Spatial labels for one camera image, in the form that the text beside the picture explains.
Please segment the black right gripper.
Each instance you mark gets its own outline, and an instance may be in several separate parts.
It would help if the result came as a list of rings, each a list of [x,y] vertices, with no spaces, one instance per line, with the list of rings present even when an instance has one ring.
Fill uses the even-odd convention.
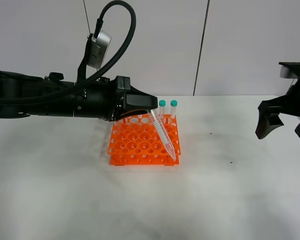
[[[293,83],[282,97],[263,100],[258,106],[258,123],[255,134],[259,140],[264,139],[273,130],[284,126],[279,114],[300,118],[300,62],[280,62],[279,65],[289,68],[295,74]],[[300,123],[294,132],[300,138]]]

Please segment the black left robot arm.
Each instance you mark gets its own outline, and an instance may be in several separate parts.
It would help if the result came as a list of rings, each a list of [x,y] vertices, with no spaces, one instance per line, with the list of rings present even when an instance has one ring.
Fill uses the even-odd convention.
[[[41,78],[0,71],[0,119],[52,116],[114,122],[158,106],[157,97],[134,88],[125,76],[101,77],[72,92],[74,86],[57,72]]]

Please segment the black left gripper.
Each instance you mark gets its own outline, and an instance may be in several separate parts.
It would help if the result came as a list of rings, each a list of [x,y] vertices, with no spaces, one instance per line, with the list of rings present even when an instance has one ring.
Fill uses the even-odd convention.
[[[107,85],[104,97],[105,114],[103,120],[115,122],[124,118],[148,114],[158,107],[158,98],[142,92],[133,86],[127,76],[117,76]]]

